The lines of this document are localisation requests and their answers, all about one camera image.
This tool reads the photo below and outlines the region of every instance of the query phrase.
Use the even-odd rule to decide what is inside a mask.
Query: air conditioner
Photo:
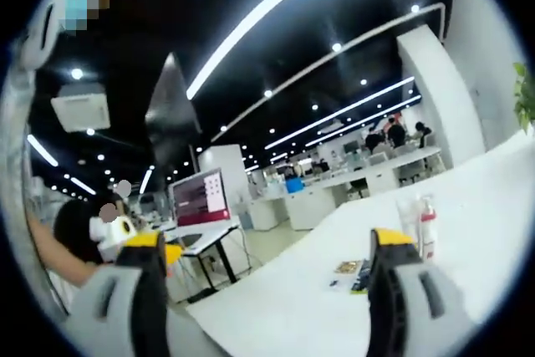
[[[59,123],[68,133],[110,127],[106,93],[99,83],[64,85],[58,97],[50,102]]]

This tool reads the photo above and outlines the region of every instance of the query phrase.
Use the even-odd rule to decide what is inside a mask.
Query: table leg
[[[231,264],[228,262],[227,254],[225,253],[225,248],[223,248],[221,241],[216,242],[216,249],[217,252],[219,252],[219,256],[221,257],[221,260],[223,262],[223,267],[225,267],[225,270],[227,271],[227,275],[231,283],[237,282],[236,276],[234,275],[234,271],[232,271]]]

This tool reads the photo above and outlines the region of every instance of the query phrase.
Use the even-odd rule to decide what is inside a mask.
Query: plastic bottle
[[[436,256],[437,223],[436,210],[432,205],[431,198],[425,196],[422,198],[420,214],[421,256],[425,260],[433,259]]]

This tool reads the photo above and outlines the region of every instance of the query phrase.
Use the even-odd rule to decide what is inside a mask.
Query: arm
[[[47,268],[78,287],[84,285],[93,275],[96,266],[91,266],[75,257],[31,214],[28,214],[28,227],[35,241],[37,252]]]

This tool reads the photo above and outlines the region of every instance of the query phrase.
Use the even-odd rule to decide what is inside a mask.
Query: linear led light
[[[271,158],[269,161],[270,162],[274,162],[274,161],[278,161],[279,159],[282,159],[284,157],[288,156],[288,153],[287,152],[284,152],[283,154],[281,155],[277,155],[277,156],[274,156],[273,158]]]
[[[310,125],[307,125],[306,127],[303,127],[302,129],[299,129],[299,130],[295,131],[292,134],[288,134],[285,137],[281,138],[280,140],[276,140],[275,142],[272,142],[271,144],[266,145],[264,147],[264,149],[265,150],[269,150],[269,149],[273,148],[274,146],[282,144],[284,141],[288,141],[289,139],[295,137],[296,135],[300,135],[300,134],[304,133],[307,130],[310,130],[310,129],[314,128],[314,127],[317,127],[318,125],[321,125],[322,123],[325,123],[326,121],[329,121],[329,120],[335,118],[336,116],[340,116],[341,114],[343,114],[345,112],[348,112],[348,111],[350,111],[350,110],[352,110],[352,109],[354,109],[354,108],[356,108],[358,106],[361,106],[361,105],[365,104],[366,102],[370,102],[371,100],[373,100],[375,98],[379,98],[381,95],[387,94],[390,91],[393,91],[394,89],[399,88],[399,87],[401,87],[401,86],[403,86],[405,84],[408,84],[408,83],[410,83],[411,81],[414,81],[414,80],[415,80],[414,77],[409,77],[408,79],[403,79],[397,84],[391,85],[390,87],[386,87],[385,89],[382,89],[381,91],[378,91],[375,94],[367,96],[366,98],[363,98],[363,99],[361,99],[361,100],[359,100],[359,101],[357,101],[357,102],[355,102],[355,103],[353,103],[353,104],[351,104],[349,106],[346,106],[345,108],[340,109],[339,111],[334,112],[329,116],[323,117],[322,119],[320,119],[320,120],[318,120],[318,121],[316,121],[316,122],[314,122],[314,123],[312,123]]]
[[[26,137],[26,140],[32,145],[32,147],[53,167],[58,167],[59,163],[56,161],[47,150],[44,149],[44,147],[39,144],[39,141],[37,141],[37,138],[35,138],[32,134],[29,134]]]
[[[306,144],[305,146],[311,146],[311,145],[314,145],[314,144],[318,144],[320,141],[324,141],[324,140],[327,140],[328,138],[331,138],[331,137],[334,137],[335,135],[338,135],[340,133],[343,133],[344,131],[347,131],[347,130],[351,130],[353,129],[354,127],[358,126],[358,125],[362,125],[363,123],[366,123],[370,120],[373,120],[377,117],[380,117],[382,115],[384,115],[385,113],[389,113],[393,110],[396,110],[396,109],[399,109],[400,107],[402,106],[405,106],[407,104],[410,104],[418,99],[421,98],[421,95],[417,95],[417,96],[414,96],[408,100],[405,100],[403,102],[401,102],[400,104],[397,104],[396,106],[392,106],[391,108],[388,108],[386,110],[381,110],[379,113],[376,113],[375,115],[371,115],[370,117],[367,117],[365,119],[362,119],[362,120],[359,120],[355,123],[353,123],[352,125],[347,125],[345,127],[342,127],[340,130],[336,130],[336,131],[333,131],[332,133],[329,133],[328,135],[324,135],[323,137],[321,138],[318,138],[316,140],[313,140],[313,141],[310,141],[308,144]]]
[[[248,167],[245,171],[248,173],[250,171],[254,171],[255,169],[258,169],[259,167],[260,167],[259,165],[251,166],[251,167]]]
[[[143,177],[143,181],[141,182],[140,194],[143,194],[145,192],[145,188],[147,187],[147,183],[149,182],[151,174],[152,169],[147,170],[147,172],[145,173],[145,177]]]
[[[228,55],[236,44],[253,28],[262,18],[271,12],[283,0],[262,0],[226,37],[216,51],[210,56],[201,71],[193,79],[187,89],[188,99],[193,99],[202,85],[206,82],[217,65]]]
[[[76,177],[71,177],[70,180],[78,187],[80,187],[83,190],[86,190],[89,194],[92,196],[96,195],[96,192],[89,187],[88,185],[84,184],[82,181],[78,180]]]

